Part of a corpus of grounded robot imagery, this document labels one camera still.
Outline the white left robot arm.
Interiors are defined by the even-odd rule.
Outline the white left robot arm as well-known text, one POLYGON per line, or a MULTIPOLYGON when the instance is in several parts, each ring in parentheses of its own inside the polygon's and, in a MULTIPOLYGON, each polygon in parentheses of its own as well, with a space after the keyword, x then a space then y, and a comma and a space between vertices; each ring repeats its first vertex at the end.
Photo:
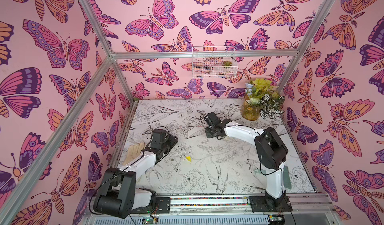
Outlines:
POLYGON ((166 128, 155 129, 148 143, 138 147, 138 155, 119 168, 106 170, 95 195, 92 213, 125 219, 134 213, 153 213, 156 192, 139 189, 137 180, 162 161, 178 143, 178 137, 166 128))

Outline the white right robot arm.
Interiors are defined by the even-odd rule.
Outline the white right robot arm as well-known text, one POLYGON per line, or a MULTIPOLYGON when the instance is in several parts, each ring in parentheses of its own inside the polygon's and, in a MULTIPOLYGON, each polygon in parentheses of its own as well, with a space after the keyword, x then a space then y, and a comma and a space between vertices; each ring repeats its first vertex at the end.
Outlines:
POLYGON ((230 119, 221 120, 214 112, 203 115, 207 123, 207 138, 221 140, 231 137, 254 145, 260 165, 258 168, 266 177, 263 196, 250 196, 247 203, 252 212, 292 212, 293 208, 284 186, 284 168, 288 148, 275 129, 256 129, 238 124, 230 119))

